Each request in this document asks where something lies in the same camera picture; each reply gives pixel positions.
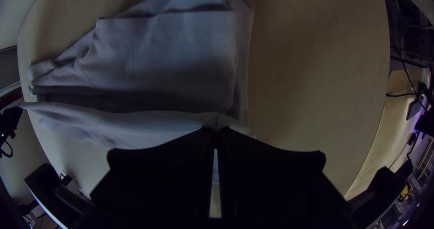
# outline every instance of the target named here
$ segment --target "black cable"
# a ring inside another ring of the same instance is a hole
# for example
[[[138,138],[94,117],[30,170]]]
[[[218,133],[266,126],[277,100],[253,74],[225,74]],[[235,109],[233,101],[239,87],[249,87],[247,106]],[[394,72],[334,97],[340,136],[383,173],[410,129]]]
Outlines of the black cable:
[[[403,46],[402,46],[402,35],[401,35],[401,24],[400,23],[398,23],[398,36],[399,36],[399,40],[401,42],[400,48],[403,48]],[[392,44],[393,44],[393,47],[396,48],[395,40],[392,40]],[[402,51],[399,51],[398,54],[399,54],[399,58],[402,59]],[[427,108],[424,106],[424,104],[419,99],[419,94],[416,91],[416,88],[415,88],[415,86],[413,85],[413,82],[410,79],[410,75],[408,74],[406,64],[403,61],[401,61],[401,63],[402,63],[402,67],[404,68],[404,71],[406,72],[407,79],[410,82],[411,88],[413,88],[413,91],[415,92],[417,101],[422,106],[422,108],[424,108],[424,110],[428,112]]]
[[[44,221],[44,217],[42,216],[42,220],[41,220],[41,223],[39,224],[39,229],[41,229],[41,226],[42,226],[42,222]]]
[[[36,219],[42,218],[42,217],[44,217],[44,216],[46,216],[46,215],[47,215],[47,214],[46,214],[46,213],[44,213],[44,214],[42,214],[42,215],[40,215],[40,216],[36,217]]]
[[[5,151],[3,151],[3,149],[0,148],[0,157],[1,157],[2,155],[4,155],[5,157],[12,158],[12,156],[14,155],[14,151],[12,150],[12,147],[10,146],[9,142],[7,142],[7,141],[5,140],[5,143],[6,143],[6,144],[9,146],[9,148],[10,148],[10,154],[7,154]]]
[[[386,93],[386,96],[388,96],[388,97],[402,97],[402,96],[409,96],[409,95],[416,95],[416,93],[405,93],[405,94],[398,94],[398,95],[391,95],[391,94],[388,94],[388,93]]]
[[[408,81],[410,82],[411,88],[413,88],[413,91],[414,91],[415,94],[416,94],[417,101],[420,103],[420,106],[422,106],[422,108],[424,108],[424,110],[428,112],[428,109],[427,109],[427,108],[424,106],[424,104],[420,101],[419,94],[417,93],[416,88],[415,88],[415,85],[413,85],[413,82],[412,82],[411,79],[410,79],[410,75],[408,74],[406,64],[404,64],[404,62],[401,62],[401,63],[402,63],[402,66],[404,67],[404,71],[406,72],[407,79],[408,79]]]
[[[389,169],[392,167],[392,165],[395,164],[396,161],[398,161],[399,157],[401,157],[402,152],[404,151],[404,149],[407,147],[407,143],[404,145],[404,147],[402,148],[401,152],[398,154],[398,156],[395,158],[395,160],[393,161],[393,163],[389,166]]]

